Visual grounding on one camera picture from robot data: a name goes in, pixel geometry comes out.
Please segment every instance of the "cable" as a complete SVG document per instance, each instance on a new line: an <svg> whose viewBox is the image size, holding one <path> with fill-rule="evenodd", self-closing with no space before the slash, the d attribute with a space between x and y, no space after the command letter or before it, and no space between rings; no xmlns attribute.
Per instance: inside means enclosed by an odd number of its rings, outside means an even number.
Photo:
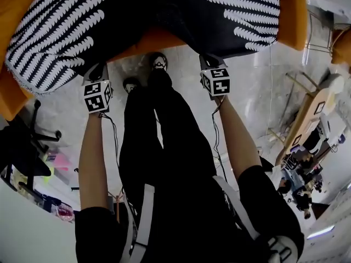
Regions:
<svg viewBox="0 0 351 263"><path fill-rule="evenodd" d="M114 121L111 119L111 117L107 116L105 113L100 113L100 116L102 118L106 118L109 119L111 124L112 124L112 128L114 129L114 140L115 140L115 152L116 152L116 163L117 163L117 168L118 170L120 169L120 165L118 163L118 138L117 138L117 127L114 123Z"/></svg>
<svg viewBox="0 0 351 263"><path fill-rule="evenodd" d="M272 113L272 100L273 100L273 62L272 62L272 52L269 46L269 55L270 55L270 104L269 104L269 116L267 122L267 129L265 130L265 136L267 136L270 122L270 115Z"/></svg>
<svg viewBox="0 0 351 263"><path fill-rule="evenodd" d="M126 197L126 200L127 200L127 206L129 206L129 209L131 210L131 213L132 213L132 215L133 215L133 221L134 221L134 223L135 223L135 220L137 219L137 215L136 215L136 213L135 213L135 210L134 210L134 206L132 205L131 206L131 204L130 204L130 202L129 202L129 200L128 200L128 197L127 197L127 195L126 195L126 193L125 193L125 191L124 191L124 187L122 187L122 193L125 195L125 197Z"/></svg>
<svg viewBox="0 0 351 263"><path fill-rule="evenodd" d="M222 159L220 157L220 154L219 154L219 151L218 151L218 146L219 146L219 129L218 129L218 126L216 124L216 120L214 119L214 115L219 111L223 101L224 101L225 97L222 98L222 100L220 101L219 105L217 106L217 108L215 109L215 111L213 111L212 113L212 122L213 122L213 127L214 127L214 132L216 134L216 141L214 143L214 147L213 147L213 150L217 153L218 155L218 160L219 160L219 163L220 163L220 166L222 167L222 171L223 171L223 175L224 175L224 179L226 182L228 182L227 180L227 176L225 174L225 171L224 171L224 167L223 167L223 163L222 163Z"/></svg>

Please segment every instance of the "black pants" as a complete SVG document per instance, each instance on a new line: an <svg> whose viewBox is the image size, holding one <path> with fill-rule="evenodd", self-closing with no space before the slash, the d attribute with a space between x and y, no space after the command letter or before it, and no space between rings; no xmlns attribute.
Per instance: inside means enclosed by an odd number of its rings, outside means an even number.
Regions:
<svg viewBox="0 0 351 263"><path fill-rule="evenodd" d="M154 110L161 125L163 148L157 138ZM156 69L147 88L136 88L128 96L120 155L123 188L140 215L144 184L155 186L155 190L167 189L190 175L197 179L216 175L212 150L189 105L172 88L169 75Z"/></svg>

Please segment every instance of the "black and white patterned fabric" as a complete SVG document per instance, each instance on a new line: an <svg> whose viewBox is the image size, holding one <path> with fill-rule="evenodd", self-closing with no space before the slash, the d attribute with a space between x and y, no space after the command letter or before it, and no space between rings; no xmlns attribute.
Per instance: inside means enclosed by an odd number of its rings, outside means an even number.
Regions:
<svg viewBox="0 0 351 263"><path fill-rule="evenodd" d="M223 58L276 41L279 0L34 0L5 63L36 94L50 93L161 26L199 54Z"/></svg>

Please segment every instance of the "shoe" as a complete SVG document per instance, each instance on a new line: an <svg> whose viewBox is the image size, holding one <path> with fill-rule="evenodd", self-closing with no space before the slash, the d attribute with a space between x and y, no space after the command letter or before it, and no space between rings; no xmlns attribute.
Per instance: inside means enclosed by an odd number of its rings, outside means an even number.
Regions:
<svg viewBox="0 0 351 263"><path fill-rule="evenodd" d="M163 69L167 71L168 60L166 56L162 53L159 53L159 52L153 53L149 58L149 63L150 63L151 70Z"/></svg>
<svg viewBox="0 0 351 263"><path fill-rule="evenodd" d="M127 94L129 94L133 89L141 87L141 84L135 77L130 77L123 81L123 87L126 90Z"/></svg>

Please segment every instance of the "black shirt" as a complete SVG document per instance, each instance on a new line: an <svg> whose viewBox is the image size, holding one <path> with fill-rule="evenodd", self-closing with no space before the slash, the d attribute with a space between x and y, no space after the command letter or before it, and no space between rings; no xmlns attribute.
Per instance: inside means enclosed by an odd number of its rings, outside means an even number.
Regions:
<svg viewBox="0 0 351 263"><path fill-rule="evenodd" d="M221 187L212 178L186 176L155 188L149 245L142 262L267 262L267 249L237 228ZM287 236L302 254L304 235L296 216L262 167L238 180L240 199L262 237ZM84 209L76 218L78 262L119 262L126 231L104 208Z"/></svg>

